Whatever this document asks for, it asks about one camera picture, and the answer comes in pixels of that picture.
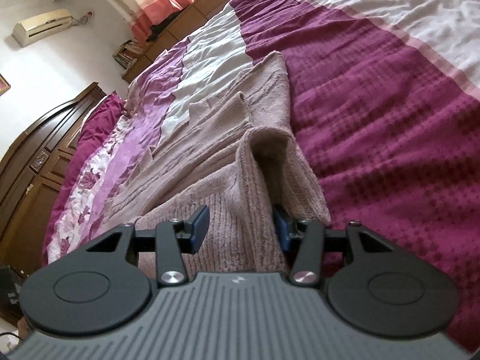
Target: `black device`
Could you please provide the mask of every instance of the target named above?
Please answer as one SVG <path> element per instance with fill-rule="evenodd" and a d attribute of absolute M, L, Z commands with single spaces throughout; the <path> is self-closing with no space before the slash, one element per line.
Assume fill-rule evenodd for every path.
<path fill-rule="evenodd" d="M 20 303 L 35 330 L 10 360 L 465 360 L 442 331 L 458 306 L 452 281 L 358 221 L 344 230 L 273 208 L 290 273 L 198 273 L 209 226 L 199 207 L 155 229 L 121 225 L 38 270 Z M 155 251 L 156 279 L 137 267 Z M 322 255 L 345 266 L 322 276 Z"/>
<path fill-rule="evenodd" d="M 6 314 L 22 317 L 20 310 L 20 291 L 22 277 L 10 266 L 0 267 L 0 309 Z"/>

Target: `silver screw head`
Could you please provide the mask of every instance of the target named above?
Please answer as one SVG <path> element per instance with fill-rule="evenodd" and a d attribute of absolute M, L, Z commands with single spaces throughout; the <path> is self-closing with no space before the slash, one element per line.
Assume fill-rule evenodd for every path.
<path fill-rule="evenodd" d="M 166 271 L 164 274 L 162 274 L 162 276 L 160 276 L 160 279 L 164 283 L 178 284 L 185 279 L 185 275 L 179 271 Z"/>
<path fill-rule="evenodd" d="M 299 271 L 294 273 L 293 280 L 303 284 L 313 283 L 317 280 L 317 275 L 312 271 Z"/>

